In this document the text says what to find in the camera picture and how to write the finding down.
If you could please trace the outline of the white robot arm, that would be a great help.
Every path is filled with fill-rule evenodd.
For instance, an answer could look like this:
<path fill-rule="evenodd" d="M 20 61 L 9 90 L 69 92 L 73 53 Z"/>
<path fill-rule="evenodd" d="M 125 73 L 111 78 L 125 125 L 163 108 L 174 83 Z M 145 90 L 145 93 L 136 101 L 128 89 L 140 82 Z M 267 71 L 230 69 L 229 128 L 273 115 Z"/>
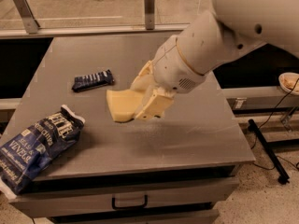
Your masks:
<path fill-rule="evenodd" d="M 168 38 L 131 85 L 144 96 L 134 119 L 159 117 L 219 66 L 264 44 L 299 55 L 299 0 L 211 0 L 179 35 Z"/>

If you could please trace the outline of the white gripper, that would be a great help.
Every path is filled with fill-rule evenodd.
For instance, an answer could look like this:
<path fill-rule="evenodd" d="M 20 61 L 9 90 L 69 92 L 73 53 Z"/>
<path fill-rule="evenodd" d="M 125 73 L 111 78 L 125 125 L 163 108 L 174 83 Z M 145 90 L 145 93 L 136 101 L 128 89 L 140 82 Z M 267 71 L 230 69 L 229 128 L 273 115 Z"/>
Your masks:
<path fill-rule="evenodd" d="M 205 80 L 205 75 L 197 74 L 183 61 L 178 49 L 178 37 L 171 35 L 158 48 L 153 61 L 142 67 L 131 84 L 131 90 L 145 91 L 134 119 L 161 117 L 174 103 L 174 91 L 188 93 Z M 155 81 L 162 88 L 150 87 Z"/>

